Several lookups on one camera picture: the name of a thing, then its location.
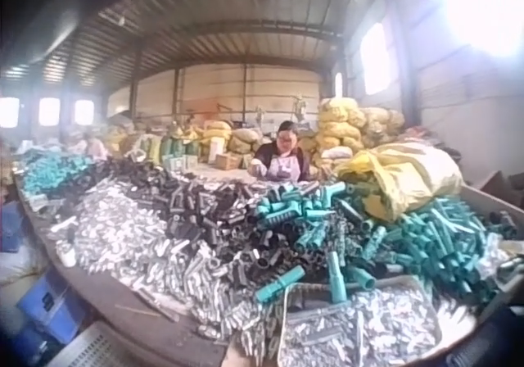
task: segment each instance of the metal roof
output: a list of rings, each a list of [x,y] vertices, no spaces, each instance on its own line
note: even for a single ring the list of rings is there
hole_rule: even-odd
[[[201,63],[327,70],[371,1],[119,0],[45,58],[43,78],[114,91],[129,84],[135,68],[141,78]],[[2,79],[28,73],[28,66],[11,66]]]

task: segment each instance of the dark hair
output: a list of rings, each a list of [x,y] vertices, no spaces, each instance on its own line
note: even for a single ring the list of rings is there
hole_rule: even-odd
[[[298,131],[296,129],[296,124],[289,120],[282,122],[280,126],[278,127],[278,132],[282,132],[282,131],[289,131],[294,134],[298,134]]]

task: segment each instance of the corrugated roof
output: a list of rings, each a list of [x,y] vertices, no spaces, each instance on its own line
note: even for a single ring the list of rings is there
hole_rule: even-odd
[[[84,22],[43,65],[44,80],[100,90],[199,63],[326,70],[372,0],[120,0]],[[2,71],[21,79],[28,67]]]

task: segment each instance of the metal tray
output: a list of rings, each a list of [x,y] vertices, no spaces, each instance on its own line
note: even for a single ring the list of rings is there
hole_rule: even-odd
[[[427,297],[426,292],[424,291],[421,283],[418,281],[417,278],[411,276],[411,275],[401,275],[398,277],[394,277],[391,279],[381,279],[378,280],[375,283],[375,289],[383,289],[383,288],[393,288],[395,286],[401,286],[401,287],[407,287],[412,288],[414,291],[419,291],[423,298],[424,298],[424,304],[427,307],[427,311],[430,314],[429,319],[434,323],[434,332],[432,333],[435,340],[436,345],[438,345],[442,340],[442,330],[439,324],[438,316],[433,308],[433,305],[429,298]],[[346,289],[348,291],[348,294],[356,293],[356,292],[367,292],[364,291],[357,283],[348,283],[346,285]],[[323,291],[323,292],[329,292],[329,286],[327,284],[312,284],[312,283],[296,283],[288,287],[284,293],[284,315],[283,315],[283,322],[282,322],[282,332],[280,336],[280,344],[278,348],[278,365],[283,367],[283,353],[282,349],[285,347],[284,341],[286,338],[286,331],[288,329],[287,324],[287,313],[288,313],[288,307],[289,307],[289,301],[290,301],[290,295],[295,290],[301,290],[303,293],[312,292],[312,291]]]

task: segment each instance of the bright window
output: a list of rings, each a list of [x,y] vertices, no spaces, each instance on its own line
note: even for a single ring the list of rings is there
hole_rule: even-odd
[[[87,99],[75,102],[75,123],[78,125],[91,125],[95,118],[95,104]]]
[[[18,125],[20,99],[13,97],[0,98],[0,127],[15,128]]]
[[[524,0],[444,0],[457,37],[497,56],[515,53],[524,35]]]
[[[60,99],[42,98],[38,107],[38,122],[43,127],[54,127],[60,122]]]
[[[382,24],[376,23],[362,38],[360,58],[364,68],[364,85],[367,95],[386,89],[391,82],[390,55]]]
[[[342,73],[338,72],[335,75],[335,98],[342,98],[344,90],[342,89]]]

